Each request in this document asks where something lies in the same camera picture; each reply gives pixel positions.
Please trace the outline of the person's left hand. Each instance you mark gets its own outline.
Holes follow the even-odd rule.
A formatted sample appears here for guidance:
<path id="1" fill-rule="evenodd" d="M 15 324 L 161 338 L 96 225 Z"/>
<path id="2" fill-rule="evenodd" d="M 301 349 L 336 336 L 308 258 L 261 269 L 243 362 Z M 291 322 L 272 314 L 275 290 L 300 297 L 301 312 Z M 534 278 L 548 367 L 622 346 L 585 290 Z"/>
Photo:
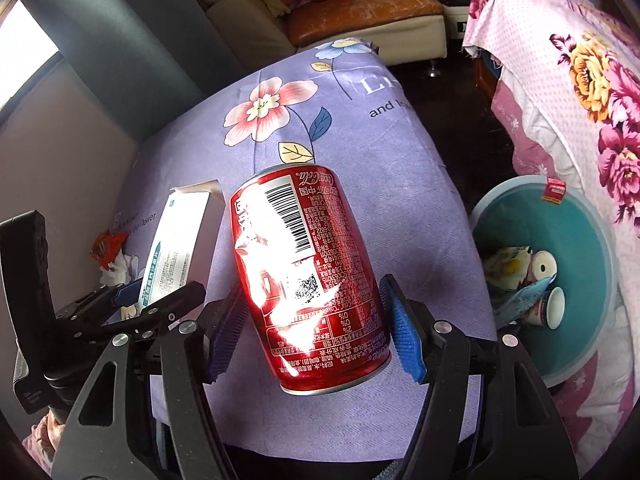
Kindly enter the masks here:
<path id="1" fill-rule="evenodd" d="M 49 410 L 37 425 L 32 426 L 32 432 L 23 440 L 27 453 L 47 474 L 51 473 L 64 429 L 65 425 Z"/>

